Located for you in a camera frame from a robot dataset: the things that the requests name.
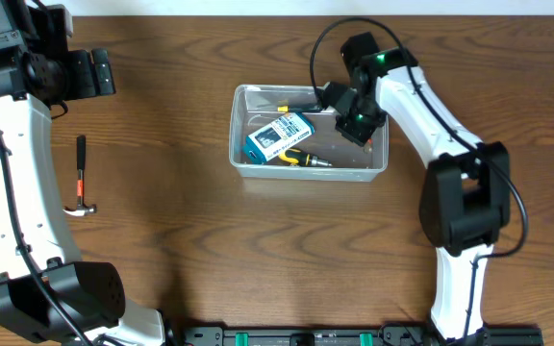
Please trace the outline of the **red handled pliers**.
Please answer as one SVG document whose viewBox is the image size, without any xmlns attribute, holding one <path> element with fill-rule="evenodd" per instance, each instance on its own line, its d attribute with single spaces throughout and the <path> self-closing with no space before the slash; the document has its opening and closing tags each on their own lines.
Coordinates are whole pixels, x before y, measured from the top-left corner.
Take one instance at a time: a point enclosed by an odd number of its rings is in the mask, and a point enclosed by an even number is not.
<svg viewBox="0 0 554 346">
<path fill-rule="evenodd" d="M 373 151 L 373 140 L 369 139 L 364 145 L 364 152 L 370 154 Z"/>
</svg>

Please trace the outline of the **black yellow slim screwdriver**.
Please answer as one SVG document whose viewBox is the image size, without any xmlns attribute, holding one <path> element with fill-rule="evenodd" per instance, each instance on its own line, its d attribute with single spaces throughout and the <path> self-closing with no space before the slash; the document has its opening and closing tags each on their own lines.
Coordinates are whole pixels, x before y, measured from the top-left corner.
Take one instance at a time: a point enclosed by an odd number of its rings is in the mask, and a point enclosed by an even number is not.
<svg viewBox="0 0 554 346">
<path fill-rule="evenodd" d="M 259 105 L 253 111 L 274 111 L 274 112 L 322 112 L 323 108 L 318 104 L 296 104 L 296 105 Z"/>
</svg>

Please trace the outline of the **stubby yellow black screwdriver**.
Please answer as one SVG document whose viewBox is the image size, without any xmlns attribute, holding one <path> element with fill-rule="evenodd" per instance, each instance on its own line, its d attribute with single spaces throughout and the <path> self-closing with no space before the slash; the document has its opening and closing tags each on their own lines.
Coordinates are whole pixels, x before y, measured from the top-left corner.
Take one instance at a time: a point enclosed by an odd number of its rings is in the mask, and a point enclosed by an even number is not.
<svg viewBox="0 0 554 346">
<path fill-rule="evenodd" d="M 289 148 L 278 155 L 281 161 L 291 166 L 303 167 L 332 167 L 329 161 L 320 159 L 318 156 L 297 148 Z"/>
</svg>

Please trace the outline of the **clear plastic container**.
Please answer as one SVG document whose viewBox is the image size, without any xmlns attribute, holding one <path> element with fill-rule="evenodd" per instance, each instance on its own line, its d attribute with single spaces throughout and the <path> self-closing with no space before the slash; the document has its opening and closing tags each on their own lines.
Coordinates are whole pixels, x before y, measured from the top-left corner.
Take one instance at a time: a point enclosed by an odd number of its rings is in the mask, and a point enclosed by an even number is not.
<svg viewBox="0 0 554 346">
<path fill-rule="evenodd" d="M 295 167 L 275 158 L 264 164 L 254 164 L 242 153 L 245 138 L 282 114 L 274 111 L 253 111 L 259 105 L 313 104 L 315 95 L 309 86 L 240 85 L 233 100 L 229 160 L 241 176 L 247 178 L 296 179 L 320 181 L 370 182 L 388 167 L 389 127 L 377 129 L 372 135 L 370 154 L 345 139 L 336 129 L 337 113 L 328 109 L 307 112 L 305 116 L 315 127 L 315 133 L 294 147 L 332 163 L 332 167 Z"/>
</svg>

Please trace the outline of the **blue screw box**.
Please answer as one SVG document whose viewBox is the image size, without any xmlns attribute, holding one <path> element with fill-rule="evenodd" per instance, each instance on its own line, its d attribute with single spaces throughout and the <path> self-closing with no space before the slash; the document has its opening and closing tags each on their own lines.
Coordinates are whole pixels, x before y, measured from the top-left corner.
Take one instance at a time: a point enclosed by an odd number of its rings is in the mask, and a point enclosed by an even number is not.
<svg viewBox="0 0 554 346">
<path fill-rule="evenodd" d="M 264 164 L 315 133 L 315 127 L 302 113 L 287 113 L 248 135 L 242 153 L 254 164 Z"/>
</svg>

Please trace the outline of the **small claw hammer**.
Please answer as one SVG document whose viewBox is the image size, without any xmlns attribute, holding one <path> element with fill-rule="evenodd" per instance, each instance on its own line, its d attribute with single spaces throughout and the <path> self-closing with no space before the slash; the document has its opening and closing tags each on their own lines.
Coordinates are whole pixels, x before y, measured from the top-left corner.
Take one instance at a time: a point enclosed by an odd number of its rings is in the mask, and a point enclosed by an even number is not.
<svg viewBox="0 0 554 346">
<path fill-rule="evenodd" d="M 97 206 L 85 203 L 85 169 L 86 169 L 87 139 L 85 135 L 76 138 L 76 163 L 77 163 L 77 184 L 75 209 L 65 207 L 63 211 L 70 216 L 84 217 L 97 213 Z"/>
</svg>

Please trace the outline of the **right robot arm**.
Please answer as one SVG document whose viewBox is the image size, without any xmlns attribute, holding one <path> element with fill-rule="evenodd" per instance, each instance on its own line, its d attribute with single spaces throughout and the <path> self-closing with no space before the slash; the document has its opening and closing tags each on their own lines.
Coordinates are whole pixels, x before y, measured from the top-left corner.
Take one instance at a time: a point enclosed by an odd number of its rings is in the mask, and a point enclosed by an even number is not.
<svg viewBox="0 0 554 346">
<path fill-rule="evenodd" d="M 326 84 L 321 104 L 337 111 L 337 131 L 359 146 L 391 118 L 418 152 L 426 169 L 418 217 L 438 259 L 430 320 L 439 343 L 469 344 L 483 328 L 486 257 L 510 219 L 501 179 L 507 150 L 456 119 L 411 53 L 382 51 L 370 33 L 350 37 L 340 53 L 350 82 Z"/>
</svg>

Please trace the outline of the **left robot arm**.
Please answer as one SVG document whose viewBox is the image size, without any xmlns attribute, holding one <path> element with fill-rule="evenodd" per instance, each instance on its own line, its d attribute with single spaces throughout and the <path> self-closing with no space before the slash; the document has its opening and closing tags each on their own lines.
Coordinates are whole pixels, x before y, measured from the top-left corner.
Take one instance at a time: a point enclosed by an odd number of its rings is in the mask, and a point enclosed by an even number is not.
<svg viewBox="0 0 554 346">
<path fill-rule="evenodd" d="M 0 1 L 0 327 L 64 345 L 163 345 L 162 314 L 125 296 L 107 262 L 85 261 L 51 153 L 53 108 L 114 94 L 105 49 L 70 50 L 62 5 Z"/>
</svg>

